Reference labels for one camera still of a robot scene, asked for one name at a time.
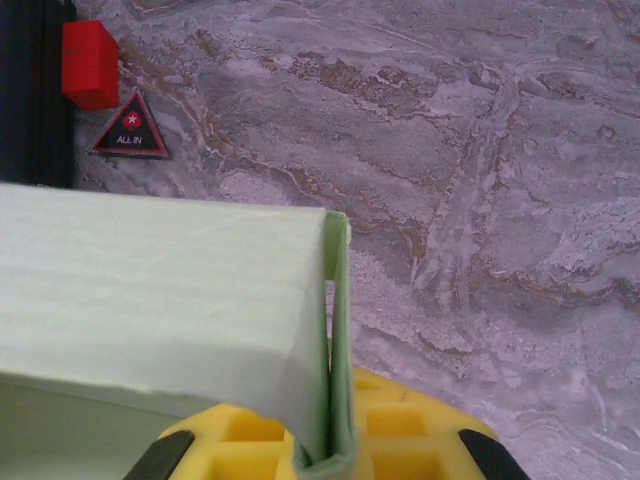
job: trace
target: yellow base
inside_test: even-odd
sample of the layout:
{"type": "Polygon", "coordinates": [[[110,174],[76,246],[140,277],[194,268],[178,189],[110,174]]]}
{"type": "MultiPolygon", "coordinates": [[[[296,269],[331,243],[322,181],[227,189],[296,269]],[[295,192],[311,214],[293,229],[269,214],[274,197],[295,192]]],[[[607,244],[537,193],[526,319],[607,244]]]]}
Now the yellow base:
{"type": "MultiPolygon", "coordinates": [[[[354,369],[357,480],[484,480],[458,437],[484,423],[428,395],[354,369]]],[[[218,405],[169,428],[195,440],[170,480],[295,480],[293,437],[277,421],[218,405]]]]}

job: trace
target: red plastic piece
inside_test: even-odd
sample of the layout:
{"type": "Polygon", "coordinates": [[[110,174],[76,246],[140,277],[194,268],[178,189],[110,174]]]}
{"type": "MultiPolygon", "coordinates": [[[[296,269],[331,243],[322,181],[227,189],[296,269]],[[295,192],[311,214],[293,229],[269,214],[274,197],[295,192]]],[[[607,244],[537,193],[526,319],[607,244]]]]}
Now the red plastic piece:
{"type": "Polygon", "coordinates": [[[62,26],[62,93],[84,110],[118,106],[118,43],[99,20],[62,26]]]}

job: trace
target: marble surface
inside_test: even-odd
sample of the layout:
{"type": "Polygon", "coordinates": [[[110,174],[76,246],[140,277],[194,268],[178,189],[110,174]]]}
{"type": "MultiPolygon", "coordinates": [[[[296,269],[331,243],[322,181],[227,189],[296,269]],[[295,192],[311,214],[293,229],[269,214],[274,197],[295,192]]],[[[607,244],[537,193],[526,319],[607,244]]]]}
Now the marble surface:
{"type": "Polygon", "coordinates": [[[82,114],[80,188],[347,212],[358,363],[534,479],[640,478],[637,1],[76,3],[172,152],[82,114]]]}

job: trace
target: triangular sticker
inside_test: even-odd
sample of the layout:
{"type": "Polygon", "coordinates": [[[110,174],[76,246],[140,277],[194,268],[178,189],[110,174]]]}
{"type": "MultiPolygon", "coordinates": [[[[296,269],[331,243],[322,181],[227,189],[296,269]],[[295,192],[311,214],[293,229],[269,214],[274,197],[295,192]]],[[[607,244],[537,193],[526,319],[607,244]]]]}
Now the triangular sticker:
{"type": "Polygon", "coordinates": [[[139,90],[134,90],[124,107],[116,112],[93,142],[90,153],[100,155],[167,158],[156,122],[139,90]]]}

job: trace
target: green paper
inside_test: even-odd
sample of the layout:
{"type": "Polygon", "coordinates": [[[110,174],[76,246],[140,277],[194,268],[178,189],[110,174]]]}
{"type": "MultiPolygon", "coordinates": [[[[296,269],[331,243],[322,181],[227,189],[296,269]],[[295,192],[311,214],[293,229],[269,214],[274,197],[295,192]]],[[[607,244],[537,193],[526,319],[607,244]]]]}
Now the green paper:
{"type": "Polygon", "coordinates": [[[0,478],[120,480],[179,420],[0,383],[0,478]]]}
{"type": "Polygon", "coordinates": [[[300,478],[349,475],[343,215],[0,185],[0,225],[0,381],[175,417],[243,405],[296,436],[300,478]]]}

